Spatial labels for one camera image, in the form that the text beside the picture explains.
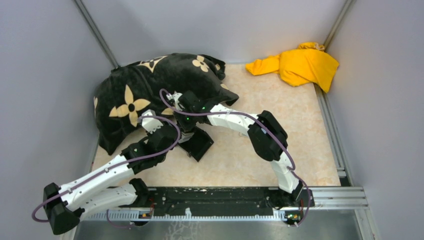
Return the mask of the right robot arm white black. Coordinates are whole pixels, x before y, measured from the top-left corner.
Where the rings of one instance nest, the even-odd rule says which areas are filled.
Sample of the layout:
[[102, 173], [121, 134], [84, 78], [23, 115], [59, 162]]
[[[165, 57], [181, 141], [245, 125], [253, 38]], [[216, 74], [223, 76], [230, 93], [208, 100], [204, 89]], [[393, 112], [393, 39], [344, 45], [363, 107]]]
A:
[[287, 206], [295, 206], [301, 200], [304, 184], [295, 176], [293, 158], [288, 153], [288, 134], [274, 117], [264, 110], [260, 114], [249, 114], [228, 108], [214, 100], [200, 100], [187, 91], [165, 93], [177, 122], [186, 132], [198, 124], [223, 127], [248, 136], [255, 153], [270, 162], [277, 177], [281, 199]]

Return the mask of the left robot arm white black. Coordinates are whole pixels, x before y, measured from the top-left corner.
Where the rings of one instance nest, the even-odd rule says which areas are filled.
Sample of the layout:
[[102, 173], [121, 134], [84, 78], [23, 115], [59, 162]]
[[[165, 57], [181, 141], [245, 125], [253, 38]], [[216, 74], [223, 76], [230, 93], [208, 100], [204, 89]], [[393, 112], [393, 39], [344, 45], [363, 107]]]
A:
[[111, 208], [152, 205], [148, 187], [135, 175], [163, 162], [180, 134], [176, 125], [166, 123], [95, 171], [61, 186], [47, 185], [43, 200], [50, 202], [43, 209], [53, 234], [64, 234], [90, 215]]

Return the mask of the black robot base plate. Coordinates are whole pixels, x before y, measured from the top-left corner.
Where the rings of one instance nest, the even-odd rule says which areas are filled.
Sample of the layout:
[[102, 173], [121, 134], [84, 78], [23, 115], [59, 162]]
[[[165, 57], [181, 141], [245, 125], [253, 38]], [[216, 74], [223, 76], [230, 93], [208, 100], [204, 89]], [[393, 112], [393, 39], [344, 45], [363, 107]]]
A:
[[313, 193], [303, 189], [299, 199], [277, 187], [155, 187], [143, 191], [130, 208], [147, 208], [143, 217], [182, 216], [189, 208], [194, 216], [270, 216], [284, 211], [289, 225], [302, 221], [314, 207]]

